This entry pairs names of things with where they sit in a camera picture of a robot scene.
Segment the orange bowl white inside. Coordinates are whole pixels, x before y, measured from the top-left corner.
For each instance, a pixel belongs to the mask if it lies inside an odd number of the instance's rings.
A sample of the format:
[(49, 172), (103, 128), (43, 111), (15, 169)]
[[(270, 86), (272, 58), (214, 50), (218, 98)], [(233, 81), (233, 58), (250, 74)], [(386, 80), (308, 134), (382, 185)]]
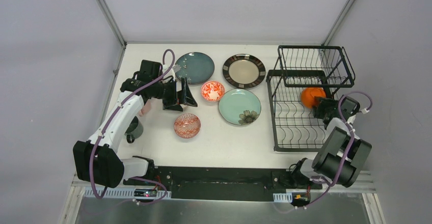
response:
[(317, 107), (319, 98), (326, 98), (326, 93), (322, 88), (309, 87), (301, 92), (301, 103), (306, 108)]

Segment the orange floral pattern bowl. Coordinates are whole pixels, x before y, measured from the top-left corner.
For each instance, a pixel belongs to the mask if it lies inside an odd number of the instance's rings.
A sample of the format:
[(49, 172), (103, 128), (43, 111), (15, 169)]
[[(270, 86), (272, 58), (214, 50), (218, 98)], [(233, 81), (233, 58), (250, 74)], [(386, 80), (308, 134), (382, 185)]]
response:
[(210, 102), (219, 101), (225, 94), (225, 87), (218, 81), (207, 81), (200, 89), (201, 96)]

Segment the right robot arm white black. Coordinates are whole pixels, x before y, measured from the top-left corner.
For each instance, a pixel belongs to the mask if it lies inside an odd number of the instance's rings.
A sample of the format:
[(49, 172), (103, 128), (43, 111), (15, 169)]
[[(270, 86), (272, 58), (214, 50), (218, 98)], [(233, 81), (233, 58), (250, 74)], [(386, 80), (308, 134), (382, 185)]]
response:
[(342, 96), (339, 100), (317, 97), (312, 107), (315, 118), (321, 119), (326, 131), (325, 142), (314, 159), (303, 158), (289, 174), (295, 188), (306, 184), (352, 186), (372, 150), (372, 145), (356, 135), (351, 122), (360, 111), (360, 103)]

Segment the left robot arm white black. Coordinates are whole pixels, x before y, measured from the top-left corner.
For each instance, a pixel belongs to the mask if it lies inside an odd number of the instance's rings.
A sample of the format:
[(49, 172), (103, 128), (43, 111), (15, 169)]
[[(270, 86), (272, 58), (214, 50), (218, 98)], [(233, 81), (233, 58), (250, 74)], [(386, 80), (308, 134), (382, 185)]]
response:
[(122, 139), (138, 112), (147, 100), (155, 98), (163, 102), (164, 110), (182, 111), (183, 106), (196, 107), (187, 80), (177, 82), (145, 82), (128, 78), (120, 88), (120, 94), (107, 119), (86, 141), (77, 141), (73, 147), (76, 173), (80, 180), (109, 188), (117, 187), (122, 181), (136, 177), (142, 185), (155, 180), (153, 161), (140, 156), (121, 159), (117, 155)]

